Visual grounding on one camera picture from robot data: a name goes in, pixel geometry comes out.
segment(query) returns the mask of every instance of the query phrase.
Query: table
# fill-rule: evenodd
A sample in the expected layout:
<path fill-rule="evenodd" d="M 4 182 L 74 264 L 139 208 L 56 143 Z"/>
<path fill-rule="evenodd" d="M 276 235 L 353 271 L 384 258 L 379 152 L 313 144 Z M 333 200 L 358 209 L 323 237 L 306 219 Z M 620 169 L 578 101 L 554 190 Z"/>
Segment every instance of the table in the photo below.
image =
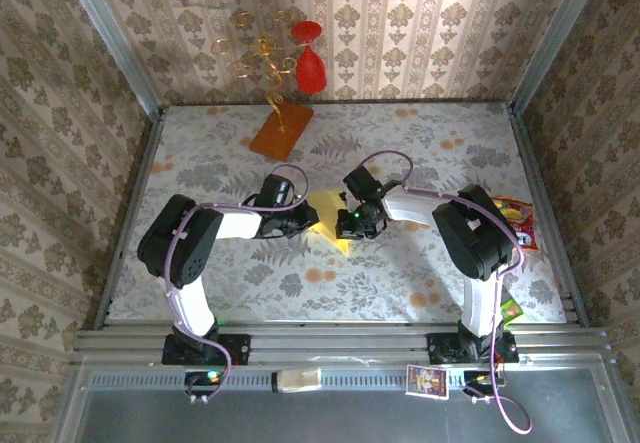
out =
<path fill-rule="evenodd" d="M 313 190 L 342 189 L 342 178 L 365 156 L 399 149 L 416 164 L 412 187 L 455 192 L 478 183 L 492 195 L 532 201 L 502 103 L 313 109 L 289 160 L 307 171 Z M 136 258 L 138 242 L 176 193 L 235 203 L 258 191 L 277 162 L 248 145 L 270 111 L 267 105 L 168 109 L 107 321 L 171 318 L 162 282 Z M 399 178 L 405 162 L 381 156 L 368 167 L 384 182 Z M 565 322 L 544 235 L 536 231 L 541 251 L 528 251 L 525 266 L 505 278 L 505 287 L 526 312 L 521 321 Z M 435 225 L 395 222 L 376 240 L 351 243 L 349 257 L 314 232 L 290 240 L 217 241 L 203 281 L 222 321 L 454 322 L 464 277 Z"/>

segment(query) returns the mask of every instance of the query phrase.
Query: gray floor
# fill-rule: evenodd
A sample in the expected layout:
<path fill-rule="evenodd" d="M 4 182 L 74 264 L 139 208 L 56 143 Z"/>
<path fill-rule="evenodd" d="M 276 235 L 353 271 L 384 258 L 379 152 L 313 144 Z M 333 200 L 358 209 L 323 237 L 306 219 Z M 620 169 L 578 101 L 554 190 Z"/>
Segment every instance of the gray floor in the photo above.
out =
<path fill-rule="evenodd" d="M 495 405 L 472 405 L 460 392 L 449 401 L 401 392 L 274 395 L 229 391 L 207 406 L 181 392 L 93 392 L 82 443 L 606 443 L 611 439 L 589 371 L 508 375 L 505 395 L 533 419 L 527 437 L 512 433 Z M 514 412 L 514 420 L 522 418 Z"/>

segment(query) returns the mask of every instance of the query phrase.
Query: yellow cloth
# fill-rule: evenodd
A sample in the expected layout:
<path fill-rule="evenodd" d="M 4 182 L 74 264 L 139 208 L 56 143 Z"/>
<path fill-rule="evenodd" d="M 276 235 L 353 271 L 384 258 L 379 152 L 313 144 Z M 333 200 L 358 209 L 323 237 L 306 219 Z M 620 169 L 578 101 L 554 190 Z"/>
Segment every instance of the yellow cloth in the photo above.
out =
<path fill-rule="evenodd" d="M 309 195 L 309 204 L 318 213 L 319 221 L 313 229 L 329 240 L 343 255 L 349 256 L 349 241 L 336 238 L 338 210 L 346 208 L 344 201 L 340 199 L 340 191 L 314 191 Z"/>

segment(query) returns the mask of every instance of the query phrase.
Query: green object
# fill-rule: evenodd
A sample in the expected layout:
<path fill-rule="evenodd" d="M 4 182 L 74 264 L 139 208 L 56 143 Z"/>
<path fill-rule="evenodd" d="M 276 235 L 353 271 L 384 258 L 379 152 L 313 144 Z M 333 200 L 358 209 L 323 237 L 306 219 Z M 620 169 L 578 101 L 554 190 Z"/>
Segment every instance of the green object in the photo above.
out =
<path fill-rule="evenodd" d="M 505 326 L 516 318 L 524 315 L 524 310 L 513 298 L 510 298 L 502 304 L 500 312 L 502 313 L 502 319 L 504 320 Z"/>

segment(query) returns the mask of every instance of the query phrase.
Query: patterned table surface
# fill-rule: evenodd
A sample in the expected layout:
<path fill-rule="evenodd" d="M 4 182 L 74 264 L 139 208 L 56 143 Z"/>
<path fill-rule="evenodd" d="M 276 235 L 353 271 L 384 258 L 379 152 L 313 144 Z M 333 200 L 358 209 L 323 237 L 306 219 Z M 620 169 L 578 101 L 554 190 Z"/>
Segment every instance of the patterned table surface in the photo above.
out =
<path fill-rule="evenodd" d="M 531 194 L 502 104 L 325 104 L 293 151 L 313 190 L 342 189 L 342 178 L 381 149 L 409 154 L 410 186 L 455 192 L 481 184 L 490 194 L 530 202 Z M 135 256 L 141 236 L 176 193 L 197 202 L 239 202 L 257 191 L 277 162 L 248 149 L 268 106 L 172 107 L 144 192 L 110 320 L 170 319 L 163 285 Z M 394 155 L 368 164 L 381 181 L 399 178 Z M 564 322 L 548 258 L 527 262 L 505 286 L 529 321 Z M 227 321 L 386 320 L 453 322 L 463 276 L 433 226 L 392 223 L 376 240 L 350 243 L 343 256 L 320 235 L 220 240 L 203 274 L 209 304 Z"/>

